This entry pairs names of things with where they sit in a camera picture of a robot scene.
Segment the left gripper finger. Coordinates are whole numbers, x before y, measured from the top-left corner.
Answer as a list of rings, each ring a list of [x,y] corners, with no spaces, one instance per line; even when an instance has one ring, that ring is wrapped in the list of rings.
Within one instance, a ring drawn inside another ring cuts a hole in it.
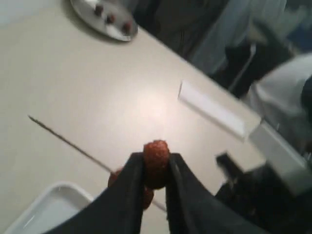
[[[117,176],[91,204],[47,234],[138,234],[144,195],[143,153],[132,153]]]

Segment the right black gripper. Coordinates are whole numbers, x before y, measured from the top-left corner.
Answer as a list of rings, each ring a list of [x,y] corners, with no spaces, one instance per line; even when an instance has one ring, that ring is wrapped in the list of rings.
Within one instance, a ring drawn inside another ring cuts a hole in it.
[[[311,189],[292,194],[267,163],[244,172],[227,153],[216,156],[216,163],[227,181],[215,196],[233,211],[202,185],[180,154],[170,155],[166,185],[170,233],[256,234],[257,226],[271,234],[312,232]]]

